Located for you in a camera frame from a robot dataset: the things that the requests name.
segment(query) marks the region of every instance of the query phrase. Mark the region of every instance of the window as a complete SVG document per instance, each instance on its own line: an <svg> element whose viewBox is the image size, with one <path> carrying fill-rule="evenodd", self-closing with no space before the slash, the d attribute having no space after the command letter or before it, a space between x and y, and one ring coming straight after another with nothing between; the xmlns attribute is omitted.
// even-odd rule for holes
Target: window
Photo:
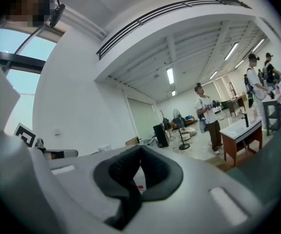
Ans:
<svg viewBox="0 0 281 234"><path fill-rule="evenodd" d="M39 74L29 73L19 70L9 70L7 79L20 94L20 98L15 105L5 126L4 132L13 135L18 123L32 127L32 112L34 103L34 94L37 89Z"/></svg>
<svg viewBox="0 0 281 234"><path fill-rule="evenodd" d="M0 51L13 54L28 37L26 33L0 29Z"/></svg>
<svg viewBox="0 0 281 234"><path fill-rule="evenodd" d="M39 37L34 37L24 47L24 49L19 52L19 55L47 61L48 56L50 55L55 46L56 43L52 41L48 41Z"/></svg>
<svg viewBox="0 0 281 234"><path fill-rule="evenodd" d="M15 27L14 24L6 24L4 27L8 28L0 28L0 51L10 54L13 54L36 30L36 28ZM63 32L45 27L38 33L38 36L36 34L29 39L24 47L18 51L17 55L47 61L48 56L56 46L55 42L61 38ZM6 78L20 94L20 98L4 129L6 134L13 135L18 123L33 130L33 104L40 74L12 69L12 64L10 64L9 68Z"/></svg>
<svg viewBox="0 0 281 234"><path fill-rule="evenodd" d="M35 94L39 74L11 69L7 79L14 89L20 94Z"/></svg>

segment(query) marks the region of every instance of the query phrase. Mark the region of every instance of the faucet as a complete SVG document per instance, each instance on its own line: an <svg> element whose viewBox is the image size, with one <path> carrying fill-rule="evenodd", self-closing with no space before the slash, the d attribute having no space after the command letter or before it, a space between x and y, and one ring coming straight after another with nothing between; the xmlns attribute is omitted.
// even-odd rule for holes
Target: faucet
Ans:
<svg viewBox="0 0 281 234"><path fill-rule="evenodd" d="M247 113L241 113L241 114L244 114L244 117L242 117L241 119L245 119L246 127L248 127Z"/></svg>

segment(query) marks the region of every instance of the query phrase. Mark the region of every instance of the stand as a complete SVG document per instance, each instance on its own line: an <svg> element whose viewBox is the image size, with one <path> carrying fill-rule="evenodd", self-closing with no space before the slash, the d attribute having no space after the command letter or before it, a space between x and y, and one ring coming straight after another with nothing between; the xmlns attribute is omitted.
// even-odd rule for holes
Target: stand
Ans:
<svg viewBox="0 0 281 234"><path fill-rule="evenodd" d="M183 142L183 144L181 144L181 145L179 146L179 149L180 149L180 150L188 149L188 148L190 147L190 144L184 143L183 137L182 137L181 132L180 132L180 128L178 128L178 131L179 131L179 134L180 134L181 141Z"/></svg>
<svg viewBox="0 0 281 234"><path fill-rule="evenodd" d="M168 133L169 133L169 137L168 137L168 139L169 139L169 141L171 142L171 138L175 138L175 137L173 137L172 135L170 135L170 131L169 131L169 128L168 128L168 126L166 125L166 126L164 126L164 127L166 127L166 130L168 131Z"/></svg>

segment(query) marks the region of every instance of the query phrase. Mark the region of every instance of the fluorescent light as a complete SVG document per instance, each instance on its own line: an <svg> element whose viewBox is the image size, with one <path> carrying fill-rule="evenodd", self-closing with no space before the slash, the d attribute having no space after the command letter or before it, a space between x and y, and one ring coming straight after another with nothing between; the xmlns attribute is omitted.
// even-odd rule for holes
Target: fluorescent light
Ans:
<svg viewBox="0 0 281 234"><path fill-rule="evenodd" d="M232 49L229 51L228 55L225 57L225 60L227 60L227 59L231 56L231 54L232 54L233 51L236 49L236 47L238 46L238 44L239 44L239 43L236 42L236 43L233 45Z"/></svg>
<svg viewBox="0 0 281 234"><path fill-rule="evenodd" d="M257 50L257 48L263 43L263 41L265 41L265 39L261 39L261 41L256 45L256 47L252 50L252 52L254 52L255 50Z"/></svg>
<svg viewBox="0 0 281 234"><path fill-rule="evenodd" d="M166 71L168 73L168 77L169 77L169 83L173 84L174 83L174 76L173 76L173 69L167 69Z"/></svg>
<svg viewBox="0 0 281 234"><path fill-rule="evenodd" d="M217 74L217 72L218 71L216 70L209 79L212 79Z"/></svg>
<svg viewBox="0 0 281 234"><path fill-rule="evenodd" d="M240 61L240 63L235 68L239 67L243 62L244 60Z"/></svg>

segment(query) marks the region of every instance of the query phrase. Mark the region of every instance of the baseball cap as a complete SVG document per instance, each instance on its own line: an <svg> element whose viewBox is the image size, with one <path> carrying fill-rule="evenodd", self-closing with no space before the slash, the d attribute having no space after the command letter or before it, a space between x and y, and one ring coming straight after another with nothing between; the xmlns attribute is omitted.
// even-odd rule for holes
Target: baseball cap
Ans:
<svg viewBox="0 0 281 234"><path fill-rule="evenodd" d="M248 59L249 59L249 60L257 59L257 57L256 57L256 55L254 55L254 54L249 54L249 55L248 55Z"/></svg>
<svg viewBox="0 0 281 234"><path fill-rule="evenodd" d="M199 87L202 87L201 84L198 82L197 85L194 87L194 91L196 92Z"/></svg>

